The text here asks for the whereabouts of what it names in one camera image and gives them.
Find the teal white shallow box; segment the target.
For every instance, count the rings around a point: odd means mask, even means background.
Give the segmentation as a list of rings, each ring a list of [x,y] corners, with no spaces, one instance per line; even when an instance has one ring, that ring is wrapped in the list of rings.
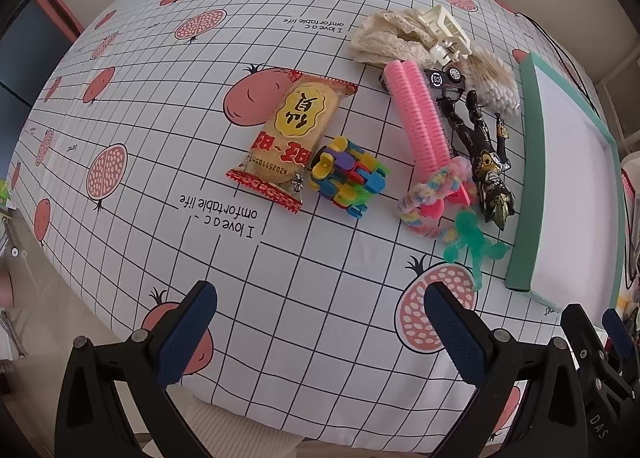
[[[525,168],[506,288],[593,322],[623,282],[625,204],[615,140],[574,86],[534,53],[521,62]]]

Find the pastel braided hair scrunchie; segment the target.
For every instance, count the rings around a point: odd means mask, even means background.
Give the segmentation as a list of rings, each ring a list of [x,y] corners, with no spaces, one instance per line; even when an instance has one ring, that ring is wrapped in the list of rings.
[[[454,157],[446,166],[432,173],[424,182],[415,184],[399,200],[401,222],[414,234],[451,244],[458,239],[454,226],[440,226],[446,204],[471,207],[475,192],[470,192],[472,168],[467,158]]]

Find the black gold action figure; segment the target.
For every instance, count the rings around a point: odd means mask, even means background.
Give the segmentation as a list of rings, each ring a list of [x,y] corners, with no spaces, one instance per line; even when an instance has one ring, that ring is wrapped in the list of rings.
[[[503,173],[511,167],[506,155],[506,139],[509,137],[506,122],[501,114],[495,113],[497,143],[492,144],[488,125],[478,108],[474,90],[465,99],[472,128],[454,110],[451,98],[442,96],[437,100],[437,106],[468,151],[472,180],[477,188],[478,205],[484,220],[493,222],[499,230],[504,230],[508,218],[515,214],[514,196],[502,179]]]

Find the cream plastic hair clip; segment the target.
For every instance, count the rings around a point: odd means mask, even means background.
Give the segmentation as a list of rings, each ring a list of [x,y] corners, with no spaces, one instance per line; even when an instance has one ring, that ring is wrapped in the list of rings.
[[[429,10],[422,10],[418,19],[435,39],[435,44],[428,51],[439,66],[446,67],[472,54],[470,38],[446,8],[436,5]]]

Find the rice cracker snack packet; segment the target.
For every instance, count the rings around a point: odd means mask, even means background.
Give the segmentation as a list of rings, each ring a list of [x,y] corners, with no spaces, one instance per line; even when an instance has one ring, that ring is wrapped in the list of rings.
[[[226,177],[296,213],[304,173],[341,102],[355,83],[288,68],[255,70],[224,96],[224,114],[237,126],[262,129]]]

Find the cream lace cloth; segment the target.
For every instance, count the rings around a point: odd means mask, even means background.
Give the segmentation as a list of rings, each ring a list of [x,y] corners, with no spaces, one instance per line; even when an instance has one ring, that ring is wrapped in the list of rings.
[[[434,36],[419,17],[423,10],[383,10],[363,19],[350,33],[349,53],[356,62],[384,67],[394,60],[413,60],[421,68],[437,65],[430,53]]]

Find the colourful plastic building blocks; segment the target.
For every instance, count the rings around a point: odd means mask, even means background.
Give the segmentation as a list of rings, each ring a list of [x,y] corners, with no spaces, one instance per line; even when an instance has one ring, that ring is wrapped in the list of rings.
[[[310,187],[357,220],[385,189],[390,174],[374,155],[342,136],[318,150],[309,171]]]

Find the green plastic figure toy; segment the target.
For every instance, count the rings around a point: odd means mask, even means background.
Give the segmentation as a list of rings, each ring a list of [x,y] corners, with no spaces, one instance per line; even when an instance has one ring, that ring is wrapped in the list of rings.
[[[467,248],[471,256],[473,291],[483,287],[482,264],[484,259],[501,260],[506,256],[509,247],[502,241],[491,242],[477,226],[477,216],[473,210],[460,210],[454,220],[457,239],[447,244],[442,257],[448,263],[457,261],[459,252]]]

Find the pink hair roller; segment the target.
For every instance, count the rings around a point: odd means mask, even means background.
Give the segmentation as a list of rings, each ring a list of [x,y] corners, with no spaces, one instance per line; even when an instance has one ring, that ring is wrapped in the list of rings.
[[[413,60],[390,62],[384,68],[383,80],[414,158],[414,185],[424,182],[454,158],[440,124],[437,106],[420,66]]]

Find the pomegranate print bed sheet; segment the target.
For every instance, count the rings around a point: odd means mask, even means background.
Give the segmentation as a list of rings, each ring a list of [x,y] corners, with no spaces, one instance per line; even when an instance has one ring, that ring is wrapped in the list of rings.
[[[218,291],[214,354],[184,382],[202,400],[327,442],[428,452],[471,388],[444,351],[395,330],[406,289],[442,259],[394,207],[413,164],[375,68],[346,32],[386,8],[442,3],[509,64],[555,47],[498,0],[117,0],[63,58],[11,166],[26,218],[48,200],[43,253],[119,338],[201,278]],[[355,82],[328,133],[384,163],[356,220],[307,192],[290,213],[227,171],[257,126],[239,90],[294,68]]]

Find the cotton swab bundle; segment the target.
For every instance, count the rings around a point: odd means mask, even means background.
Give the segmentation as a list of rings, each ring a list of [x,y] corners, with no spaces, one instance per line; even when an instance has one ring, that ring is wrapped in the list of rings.
[[[471,54],[462,64],[469,88],[476,92],[477,103],[498,114],[517,117],[520,94],[511,67],[493,51],[471,42]]]

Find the black toy car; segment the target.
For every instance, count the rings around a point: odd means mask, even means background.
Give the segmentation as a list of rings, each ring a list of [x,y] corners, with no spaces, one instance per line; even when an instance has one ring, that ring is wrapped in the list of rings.
[[[424,76],[436,98],[460,100],[465,92],[465,77],[456,67],[446,70],[425,69]]]

